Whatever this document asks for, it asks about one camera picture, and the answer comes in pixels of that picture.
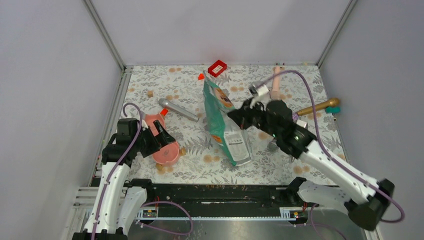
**robotic arm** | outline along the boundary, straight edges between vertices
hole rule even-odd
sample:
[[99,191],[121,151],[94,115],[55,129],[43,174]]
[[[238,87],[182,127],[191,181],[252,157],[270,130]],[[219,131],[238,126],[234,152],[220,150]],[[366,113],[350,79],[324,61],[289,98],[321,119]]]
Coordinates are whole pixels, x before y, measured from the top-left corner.
[[317,168],[340,187],[318,185],[298,177],[290,184],[290,188],[296,191],[303,201],[334,208],[347,214],[359,227],[374,230],[390,202],[370,185],[391,197],[395,188],[393,183],[387,179],[377,181],[326,148],[332,158],[339,160],[345,168],[361,176],[368,184],[358,181],[323,152],[313,133],[293,122],[292,110],[283,101],[272,100],[265,107],[259,98],[267,93],[267,90],[262,87],[251,89],[256,97],[244,101],[240,109],[227,115],[241,129],[253,126],[273,136],[277,146],[284,153]]

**tabletop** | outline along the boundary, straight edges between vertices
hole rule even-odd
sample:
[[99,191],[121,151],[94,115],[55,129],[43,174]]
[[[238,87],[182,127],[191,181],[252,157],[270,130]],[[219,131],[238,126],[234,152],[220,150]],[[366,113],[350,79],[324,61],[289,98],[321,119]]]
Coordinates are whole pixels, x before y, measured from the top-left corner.
[[[236,108],[251,97],[248,87],[252,82],[272,76],[273,65],[229,65],[213,81],[227,94]],[[185,147],[187,154],[173,166],[156,168],[151,156],[138,156],[133,160],[128,179],[147,178],[154,183],[172,184],[258,184],[286,185],[295,177],[303,177],[317,184],[334,185],[320,171],[301,162],[291,161],[284,152],[268,148],[272,137],[251,127],[248,130],[253,160],[242,166],[232,166],[218,144],[207,131],[202,80],[198,76],[206,71],[206,65],[139,65],[134,66],[124,103],[138,105],[146,114],[162,110],[160,98],[186,108],[199,117],[198,122],[169,111],[165,116],[166,130]],[[285,70],[297,70],[306,78],[316,103],[328,99],[317,66],[282,66]],[[280,97],[293,111],[310,107],[311,100],[302,80],[295,74],[285,74],[280,81]],[[138,118],[133,107],[126,109],[130,117]],[[326,147],[342,159],[345,158],[334,117],[323,110],[317,112],[319,132]],[[308,123],[315,133],[312,114],[299,118]]]

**red box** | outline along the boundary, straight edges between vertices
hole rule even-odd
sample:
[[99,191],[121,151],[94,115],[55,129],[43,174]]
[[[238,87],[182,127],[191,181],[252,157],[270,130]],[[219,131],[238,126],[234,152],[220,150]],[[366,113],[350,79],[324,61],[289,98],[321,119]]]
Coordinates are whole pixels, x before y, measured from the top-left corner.
[[218,77],[222,72],[224,72],[227,69],[227,64],[221,60],[216,61],[212,66],[210,66],[207,69],[207,72],[214,76],[215,78]]

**gray floor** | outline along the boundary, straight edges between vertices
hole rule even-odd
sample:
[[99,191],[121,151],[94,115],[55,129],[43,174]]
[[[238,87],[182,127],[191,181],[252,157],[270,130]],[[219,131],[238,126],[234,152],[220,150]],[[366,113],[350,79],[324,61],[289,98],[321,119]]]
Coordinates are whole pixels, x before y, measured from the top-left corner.
[[[327,224],[341,231],[348,240],[366,239],[362,229],[350,219],[335,210],[314,210],[314,222]],[[190,229],[188,221],[155,221],[152,226],[175,232],[186,232]],[[318,227],[318,231],[326,240],[342,240],[333,230]],[[176,236],[147,227],[140,228],[133,224],[129,240],[319,240],[320,237],[312,226],[292,227],[288,222],[280,221],[195,221],[194,231],[190,236]]]

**gold cylinder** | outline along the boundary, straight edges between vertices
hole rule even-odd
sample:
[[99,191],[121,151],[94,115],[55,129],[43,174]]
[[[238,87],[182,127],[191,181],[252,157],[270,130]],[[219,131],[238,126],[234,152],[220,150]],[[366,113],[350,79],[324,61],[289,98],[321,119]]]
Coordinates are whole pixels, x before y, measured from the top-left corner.
[[[340,104],[340,100],[337,97],[333,97],[333,98],[328,99],[325,102],[316,104],[315,105],[315,110],[316,111],[319,111],[319,110],[326,109],[328,107],[333,107],[334,108],[334,107],[337,107],[339,104]],[[310,106],[310,107],[307,107],[307,108],[304,108],[304,109],[301,109],[301,110],[297,111],[297,115],[303,116],[303,115],[306,115],[306,114],[310,114],[312,112],[313,112],[312,106]]]

